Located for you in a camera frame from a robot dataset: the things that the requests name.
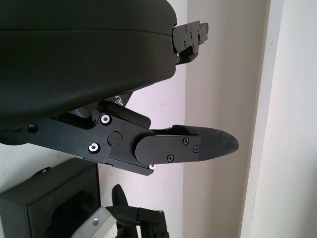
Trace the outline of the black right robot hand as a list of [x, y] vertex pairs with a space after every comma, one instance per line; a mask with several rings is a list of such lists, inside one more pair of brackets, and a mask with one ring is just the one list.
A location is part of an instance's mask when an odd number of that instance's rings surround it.
[[163, 211], [154, 211], [128, 205], [121, 185], [117, 184], [111, 192], [112, 206], [107, 210], [117, 220], [118, 238], [137, 238], [137, 227], [140, 227], [143, 238], [168, 238], [165, 214]]

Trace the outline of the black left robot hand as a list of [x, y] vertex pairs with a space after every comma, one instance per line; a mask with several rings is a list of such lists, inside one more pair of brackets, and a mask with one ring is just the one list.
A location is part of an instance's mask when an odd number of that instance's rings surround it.
[[165, 0], [3, 0], [0, 141], [34, 144], [148, 176], [153, 165], [231, 154], [237, 139], [188, 125], [151, 129], [108, 99], [171, 78], [209, 25], [177, 24]]

